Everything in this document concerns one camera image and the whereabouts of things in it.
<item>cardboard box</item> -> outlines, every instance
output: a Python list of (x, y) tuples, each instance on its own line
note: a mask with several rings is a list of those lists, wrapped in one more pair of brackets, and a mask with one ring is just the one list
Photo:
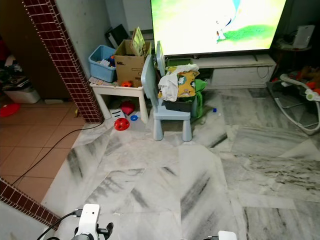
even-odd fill
[(115, 51), (115, 70), (117, 82), (132, 81), (135, 88), (141, 87), (141, 74), (145, 60), (151, 54), (151, 41), (145, 41), (146, 54), (144, 56), (134, 56), (131, 48), (131, 40), (123, 40)]

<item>blue toy ring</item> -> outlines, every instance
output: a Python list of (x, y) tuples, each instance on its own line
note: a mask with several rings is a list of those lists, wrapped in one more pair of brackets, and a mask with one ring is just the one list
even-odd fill
[(131, 121), (137, 121), (138, 120), (138, 116), (137, 115), (132, 115), (130, 117)]

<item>terracotta tile floor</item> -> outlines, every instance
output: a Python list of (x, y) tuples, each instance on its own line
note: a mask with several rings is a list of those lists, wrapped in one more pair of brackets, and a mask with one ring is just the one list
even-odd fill
[[(13, 183), (42, 158), (67, 133), (81, 129), (84, 120), (75, 118), (76, 106), (63, 104), (22, 104), (9, 117), (0, 118), (0, 176)], [(80, 131), (62, 140), (15, 186), (41, 202), (66, 159)]]

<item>white container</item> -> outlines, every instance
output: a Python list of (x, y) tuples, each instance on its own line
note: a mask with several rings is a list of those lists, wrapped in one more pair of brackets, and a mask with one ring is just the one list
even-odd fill
[(16, 104), (35, 104), (40, 100), (40, 96), (33, 87), (27, 87), (17, 91), (3, 91)]

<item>white side table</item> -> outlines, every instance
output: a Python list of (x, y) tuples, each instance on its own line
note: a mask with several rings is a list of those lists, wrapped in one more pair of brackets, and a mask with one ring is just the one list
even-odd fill
[(137, 97), (139, 98), (141, 120), (145, 124), (148, 122), (148, 112), (145, 102), (145, 91), (144, 87), (124, 87), (124, 86), (106, 86), (106, 85), (97, 85), (90, 83), (90, 87), (93, 89), (96, 100), (100, 106), (102, 114), (105, 119), (111, 118), (111, 113), (108, 110), (105, 101), (101, 95), (116, 95), (116, 96), (126, 96), (126, 97)]

